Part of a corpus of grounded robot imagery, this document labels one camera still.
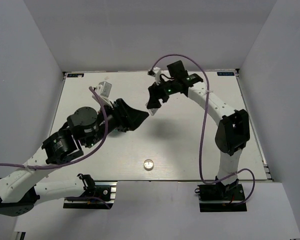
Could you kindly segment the small round cream jar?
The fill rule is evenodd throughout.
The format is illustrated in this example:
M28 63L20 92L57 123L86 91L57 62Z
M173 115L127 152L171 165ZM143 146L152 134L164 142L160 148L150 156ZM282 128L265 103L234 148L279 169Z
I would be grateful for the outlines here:
M146 171L151 171L154 168L154 162L151 159L146 159L143 162L143 167Z

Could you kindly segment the clear eyeshadow palette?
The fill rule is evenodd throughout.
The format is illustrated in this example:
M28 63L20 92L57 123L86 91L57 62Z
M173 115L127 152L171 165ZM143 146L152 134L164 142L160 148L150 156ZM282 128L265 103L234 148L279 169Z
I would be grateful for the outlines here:
M156 114L156 112L158 111L158 108L149 108L148 102L146 103L146 108L151 116L154 116Z

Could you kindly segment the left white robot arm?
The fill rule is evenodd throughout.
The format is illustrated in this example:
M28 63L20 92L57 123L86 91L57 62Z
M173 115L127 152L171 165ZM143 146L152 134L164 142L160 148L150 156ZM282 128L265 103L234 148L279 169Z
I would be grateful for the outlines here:
M0 215L17 217L40 203L60 198L94 202L97 208L110 209L111 186L97 185L89 174L79 173L73 180L59 182L42 180L61 166L83 158L82 148L98 149L97 144L104 143L109 133L134 131L147 117L146 111L128 106L121 98L99 111L89 106L77 109L22 167L0 178Z

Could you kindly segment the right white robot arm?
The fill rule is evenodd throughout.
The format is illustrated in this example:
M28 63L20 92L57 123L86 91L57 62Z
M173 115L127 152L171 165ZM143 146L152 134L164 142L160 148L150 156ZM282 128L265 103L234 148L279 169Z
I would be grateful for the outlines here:
M154 115L171 95L180 93L197 103L214 120L217 125L214 141L220 151L215 192L219 198L226 200L238 185L239 159L250 140L248 112L237 110L221 100L208 89L207 80L196 73L189 74L182 61L168 65L168 71L167 80L164 80L165 75L159 67L147 72L155 82L148 88L146 108Z

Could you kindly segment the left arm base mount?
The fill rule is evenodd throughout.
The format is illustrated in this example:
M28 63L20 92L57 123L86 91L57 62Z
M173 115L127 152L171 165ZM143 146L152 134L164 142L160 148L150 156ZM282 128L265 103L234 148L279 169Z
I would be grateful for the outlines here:
M117 182L94 180L89 174L78 174L83 183L83 193L66 197L64 209L110 210L115 202Z

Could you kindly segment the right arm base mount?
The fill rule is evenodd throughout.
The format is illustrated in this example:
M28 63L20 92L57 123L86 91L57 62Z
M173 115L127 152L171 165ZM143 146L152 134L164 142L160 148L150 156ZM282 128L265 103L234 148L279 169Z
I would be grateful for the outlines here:
M194 190L198 195L201 213L246 212L245 193L241 184L223 194L217 185L198 185Z

